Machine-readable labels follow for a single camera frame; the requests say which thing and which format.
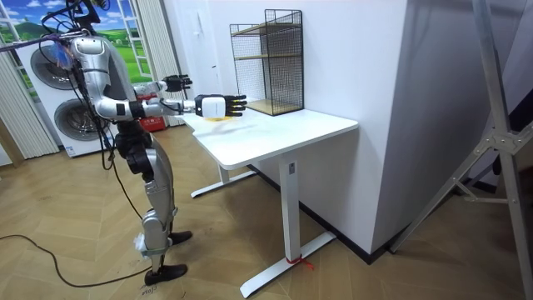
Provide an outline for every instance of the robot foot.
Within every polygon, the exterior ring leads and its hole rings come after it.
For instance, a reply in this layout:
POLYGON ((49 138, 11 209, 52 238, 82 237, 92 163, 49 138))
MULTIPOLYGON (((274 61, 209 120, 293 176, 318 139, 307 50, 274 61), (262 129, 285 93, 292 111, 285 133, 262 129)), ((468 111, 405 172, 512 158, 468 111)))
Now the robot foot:
POLYGON ((162 266, 159 273, 155 274, 148 271, 144 276, 144 284, 151 286, 156 283, 171 281, 172 279, 180 278, 187 272, 187 265, 179 264, 175 266, 162 266))
POLYGON ((178 243, 183 243, 189 238, 192 238, 192 232, 171 232, 168 237, 172 240, 172 246, 177 245, 178 243))

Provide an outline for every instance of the washing machine door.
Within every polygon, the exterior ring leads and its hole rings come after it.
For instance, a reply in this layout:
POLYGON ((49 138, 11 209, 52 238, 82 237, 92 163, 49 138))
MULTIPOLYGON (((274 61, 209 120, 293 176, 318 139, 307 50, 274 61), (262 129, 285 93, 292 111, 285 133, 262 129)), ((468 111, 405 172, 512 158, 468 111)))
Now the washing machine door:
MULTIPOLYGON (((106 130, 109 122, 101 118, 100 126, 106 130)), ((71 99, 63 102, 54 113, 54 121, 57 129, 69 138, 78 141, 98 140, 98 131, 95 122, 92 121, 87 105, 79 99, 71 99)))
POLYGON ((37 49, 32 54, 30 62, 33 72, 49 87, 61 90, 72 89, 72 85, 76 87, 76 81, 73 80, 72 75, 69 78, 65 70, 57 66, 52 50, 52 46, 42 46, 40 50, 37 49))

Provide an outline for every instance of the stacked washer and dryer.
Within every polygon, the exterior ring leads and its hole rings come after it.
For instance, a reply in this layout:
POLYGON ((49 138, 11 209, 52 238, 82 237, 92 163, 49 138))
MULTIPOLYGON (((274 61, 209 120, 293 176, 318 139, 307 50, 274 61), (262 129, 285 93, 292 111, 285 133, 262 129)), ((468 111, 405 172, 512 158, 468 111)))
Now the stacked washer and dryer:
MULTIPOLYGON (((42 117, 50 118, 53 128, 49 129, 57 132, 68 156, 101 151, 97 127, 87 105, 72 90, 75 81, 71 84, 66 73, 54 63, 52 43, 43 42, 41 50, 38 45, 19 48, 17 55, 44 106, 47 116, 42 117)), ((111 141, 117 127, 105 120, 101 122, 111 141)))

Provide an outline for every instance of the wooden floor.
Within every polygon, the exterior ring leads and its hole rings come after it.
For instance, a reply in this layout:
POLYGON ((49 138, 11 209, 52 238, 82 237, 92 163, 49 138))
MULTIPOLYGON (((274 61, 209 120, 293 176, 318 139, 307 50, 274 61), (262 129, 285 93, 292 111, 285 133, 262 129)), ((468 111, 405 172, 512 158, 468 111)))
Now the wooden floor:
MULTIPOLYGON (((0 298, 22 299, 242 299, 239 287, 283 258, 279 193, 252 177, 191 199, 217 181, 217 166, 186 127, 156 133, 171 158, 179 212, 177 230, 192 240, 172 248, 168 263, 189 272, 144 287, 142 276, 103 287, 72 288, 52 259, 21 239, 0 241, 0 298)), ((118 171, 133 202, 148 210, 141 179, 121 159, 118 171)), ((0 236, 21 233, 57 254, 64 276, 94 283, 142 270, 133 239, 142 230, 112 172, 98 155, 71 159, 64 152, 0 171, 0 236)), ((301 240, 324 229, 301 213, 301 240)), ((522 299, 511 223, 505 205, 452 198, 398 252, 367 266, 334 241, 314 253, 311 271, 297 265, 253 299, 522 299)))

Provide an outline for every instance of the desk leg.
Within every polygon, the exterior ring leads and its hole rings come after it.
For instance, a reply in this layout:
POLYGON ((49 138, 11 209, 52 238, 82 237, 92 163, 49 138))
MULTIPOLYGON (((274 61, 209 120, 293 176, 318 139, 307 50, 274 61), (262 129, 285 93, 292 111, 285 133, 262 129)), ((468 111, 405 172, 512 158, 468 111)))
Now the desk leg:
POLYGON ((191 192, 191 197, 195 198, 195 197, 201 196, 204 193, 208 193, 208 192, 217 190, 218 188, 222 188, 223 186, 227 184, 237 182, 244 178, 249 178, 250 176, 256 175, 256 173, 253 171, 248 171, 248 172, 244 172, 243 174, 239 174, 235 177, 230 178, 228 171, 225 170, 223 167, 218 166, 218 175, 220 176, 220 182, 212 184, 209 187, 203 187, 197 191, 191 192))
POLYGON ((300 208, 298 200, 298 164, 290 154, 282 154, 279 158, 281 182, 281 208, 283 214, 283 236, 285 240, 285 256, 265 271, 260 272, 241 286, 241 293, 248 298, 259 288, 267 285, 276 277, 290 269, 300 256, 306 258, 320 247, 335 238, 331 232, 324 232, 303 247, 300 247, 300 208))

